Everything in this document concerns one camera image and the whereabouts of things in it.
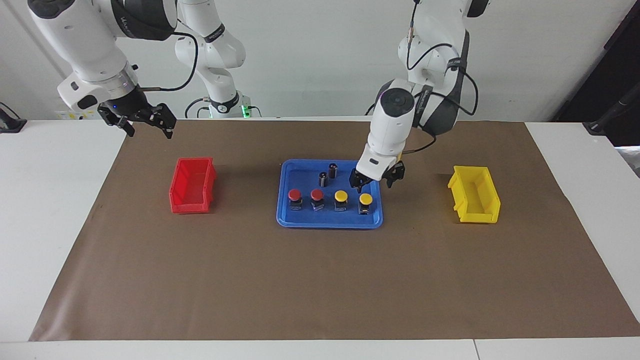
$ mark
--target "brown table mat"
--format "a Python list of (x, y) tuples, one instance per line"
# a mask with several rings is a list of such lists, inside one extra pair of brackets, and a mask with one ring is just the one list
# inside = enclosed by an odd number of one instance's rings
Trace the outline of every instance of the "brown table mat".
[[(405, 179), (382, 191), (377, 230), (280, 227), (280, 164), (357, 159), (367, 132), (352, 122), (182, 121), (166, 140), (138, 126), (30, 340), (640, 336), (521, 123), (461, 122), (405, 156)], [(414, 131), (407, 148), (429, 140)], [(214, 158), (216, 200), (209, 214), (174, 215), (173, 169), (192, 156)], [(497, 224), (459, 224), (453, 165), (489, 166)]]

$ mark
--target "table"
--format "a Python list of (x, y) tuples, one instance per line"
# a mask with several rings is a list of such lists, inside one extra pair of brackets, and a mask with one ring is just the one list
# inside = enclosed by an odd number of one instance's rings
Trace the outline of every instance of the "table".
[[(640, 318), (640, 179), (606, 138), (587, 135), (581, 124), (527, 127)], [(630, 359), (640, 353), (640, 338), (26, 343), (123, 139), (121, 130), (99, 120), (32, 121), (19, 135), (0, 136), (0, 359)]]

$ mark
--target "black cable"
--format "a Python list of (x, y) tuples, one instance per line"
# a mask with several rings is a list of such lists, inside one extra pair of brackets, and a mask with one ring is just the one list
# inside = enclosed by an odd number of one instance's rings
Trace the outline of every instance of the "black cable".
[(409, 52), (411, 51), (411, 47), (407, 47), (407, 50), (406, 50), (406, 69), (407, 70), (415, 69), (415, 67), (418, 66), (420, 61), (422, 61), (422, 59), (424, 59), (425, 56), (427, 56), (431, 51), (434, 51), (435, 49), (437, 49), (439, 47), (442, 47), (442, 46), (453, 47), (453, 45), (447, 44), (447, 43), (444, 43), (444, 42), (442, 44), (434, 45), (434, 46), (430, 47), (429, 50), (425, 51), (424, 54), (422, 54), (422, 56), (420, 56), (418, 61), (416, 61), (413, 64), (413, 66), (411, 66), (411, 67), (409, 66)]
[(208, 109), (209, 108), (206, 108), (206, 107), (202, 107), (202, 108), (198, 109), (198, 112), (196, 113), (196, 116), (198, 117), (198, 119), (200, 118), (200, 111), (201, 110), (208, 110)]
[(411, 43), (413, 42), (413, 22), (415, 20), (415, 11), (418, 8), (418, 4), (420, 4), (420, 0), (413, 0), (413, 2), (415, 4), (413, 6), (413, 12), (411, 13), (411, 22), (409, 23), (409, 35), (408, 35), (408, 41), (407, 41), (407, 44), (406, 44), (406, 69), (407, 70), (415, 69), (415, 67), (418, 66), (420, 61), (422, 61), (422, 59), (424, 59), (424, 57), (427, 56), (431, 51), (434, 51), (435, 49), (437, 49), (439, 47), (442, 47), (442, 46), (453, 47), (453, 45), (446, 44), (446, 43), (442, 43), (442, 44), (438, 44), (436, 46), (433, 46), (429, 50), (427, 50), (424, 54), (422, 54), (422, 56), (420, 56), (418, 61), (416, 61), (413, 64), (413, 66), (409, 66), (409, 55), (411, 54)]
[(185, 119), (189, 118), (189, 109), (191, 109), (192, 106), (194, 106), (195, 104), (199, 103), (200, 101), (209, 102), (209, 98), (208, 97), (201, 97), (199, 99), (195, 99), (194, 101), (191, 101), (191, 103), (189, 105), (187, 105), (187, 108), (184, 109), (184, 118)]
[(189, 75), (189, 78), (187, 79), (187, 81), (184, 82), (184, 84), (178, 86), (177, 88), (142, 88), (141, 90), (144, 92), (151, 92), (151, 91), (164, 91), (164, 92), (172, 92), (172, 91), (178, 91), (178, 90), (182, 90), (185, 86), (187, 86), (191, 80), (193, 79), (193, 74), (195, 74), (196, 72), (196, 67), (198, 66), (198, 40), (196, 39), (196, 37), (194, 37), (193, 35), (189, 34), (189, 33), (181, 33), (179, 31), (174, 31), (173, 33), (171, 33), (171, 35), (179, 35), (179, 36), (184, 36), (184, 37), (189, 37), (193, 40), (193, 44), (195, 46), (195, 57), (193, 58), (193, 67), (191, 68), (191, 74)]
[(473, 114), (476, 113), (476, 110), (478, 109), (478, 100), (479, 100), (479, 97), (480, 97), (480, 92), (478, 90), (478, 85), (476, 84), (476, 81), (471, 77), (471, 75), (467, 74), (467, 70), (465, 68), (459, 67), (458, 71), (462, 71), (462, 74), (464, 76), (466, 76), (467, 79), (469, 79), (469, 81), (471, 81), (471, 83), (474, 86), (474, 90), (476, 91), (476, 101), (474, 103), (474, 109), (471, 111), (471, 113), (469, 113), (469, 115), (472, 116)]
[(438, 138), (437, 138), (435, 135), (432, 135), (432, 136), (433, 136), (433, 141), (431, 141), (431, 142), (430, 142), (430, 143), (428, 143), (427, 145), (425, 145), (425, 146), (423, 146), (423, 147), (421, 147), (421, 148), (419, 148), (419, 149), (403, 151), (403, 152), (402, 152), (402, 155), (415, 154), (416, 152), (423, 151), (424, 149), (426, 149), (426, 148), (428, 148), (429, 146), (433, 145), (433, 144), (436, 142), (436, 140), (437, 140)]
[(189, 25), (185, 24), (185, 23), (184, 23), (184, 21), (180, 20), (179, 18), (178, 18), (178, 22), (179, 22), (179, 23), (181, 23), (182, 25), (184, 25), (184, 27), (185, 27), (185, 28), (187, 28), (187, 29), (189, 29), (189, 30), (191, 30), (191, 31), (194, 31), (193, 29), (191, 29), (191, 28), (189, 27)]
[(471, 111), (468, 111), (467, 109), (465, 109), (462, 105), (460, 105), (460, 103), (458, 103), (457, 101), (450, 99), (448, 96), (441, 94), (439, 92), (432, 92), (431, 95), (436, 95), (439, 96), (441, 98), (443, 98), (445, 101), (450, 102), (451, 104), (455, 105), (458, 107), (458, 109), (462, 110), (462, 112), (464, 112), (467, 115), (473, 116), (476, 114), (476, 110), (478, 109), (478, 100), (479, 100), (479, 92), (478, 92), (478, 85), (476, 84), (476, 82), (471, 78), (471, 76), (469, 76), (467, 74), (466, 71), (462, 70), (462, 68), (459, 68), (459, 71), (462, 71), (462, 74), (464, 76), (466, 76), (469, 80), (471, 80), (471, 83), (474, 85), (474, 90), (476, 91), (476, 101), (474, 102), (474, 109)]
[(7, 110), (9, 110), (10, 112), (12, 112), (15, 115), (15, 120), (20, 119), (20, 115), (18, 115), (13, 109), (11, 109), (7, 104), (3, 103), (2, 101), (0, 101), (0, 105), (4, 106), (5, 108), (7, 108)]
[(249, 106), (249, 109), (256, 109), (258, 110), (258, 114), (260, 114), (260, 117), (262, 117), (262, 111), (260, 111), (260, 108), (257, 106)]
[(376, 107), (376, 105), (372, 104), (364, 115), (367, 116), (371, 112), (371, 110), (373, 110), (373, 108), (375, 108), (375, 107)]

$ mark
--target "black stand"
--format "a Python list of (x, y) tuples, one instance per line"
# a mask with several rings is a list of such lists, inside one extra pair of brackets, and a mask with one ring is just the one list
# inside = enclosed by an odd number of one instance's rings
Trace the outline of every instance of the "black stand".
[(629, 90), (614, 106), (611, 106), (607, 112), (594, 122), (583, 122), (582, 125), (587, 129), (589, 134), (595, 136), (605, 136), (605, 126), (616, 117), (622, 115), (633, 106), (634, 102), (640, 97), (640, 83), (636, 84)]
[(22, 130), (27, 120), (14, 119), (0, 109), (0, 134), (17, 134)]

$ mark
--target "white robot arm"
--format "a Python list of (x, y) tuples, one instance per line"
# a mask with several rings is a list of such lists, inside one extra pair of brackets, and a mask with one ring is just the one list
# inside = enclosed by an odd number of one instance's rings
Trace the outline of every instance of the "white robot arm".
[(110, 126), (133, 136), (129, 121), (145, 122), (171, 138), (175, 116), (165, 104), (151, 106), (116, 37), (165, 40), (174, 33), (174, 0), (28, 0), (35, 24), (73, 73), (59, 86), (65, 103), (79, 111), (98, 104)]
[[(480, 16), (488, 0), (414, 2), (415, 35), (412, 18), (409, 35), (398, 48), (408, 81), (389, 81), (378, 93), (364, 152), (351, 172), (351, 186), (358, 191), (371, 181), (386, 179), (391, 187), (402, 179), (401, 156), (411, 128), (421, 128), (435, 141), (453, 128), (463, 109), (460, 97), (469, 47), (463, 18)], [(474, 110), (465, 111), (472, 115), (476, 107), (477, 97)]]
[[(179, 0), (178, 5), (185, 26), (198, 34), (200, 53), (196, 74), (207, 87), (211, 117), (243, 117), (243, 105), (247, 108), (250, 99), (236, 90), (226, 69), (240, 67), (244, 63), (244, 46), (220, 21), (214, 0)], [(178, 59), (189, 66), (193, 63), (192, 48), (187, 38), (180, 38), (175, 44)]]

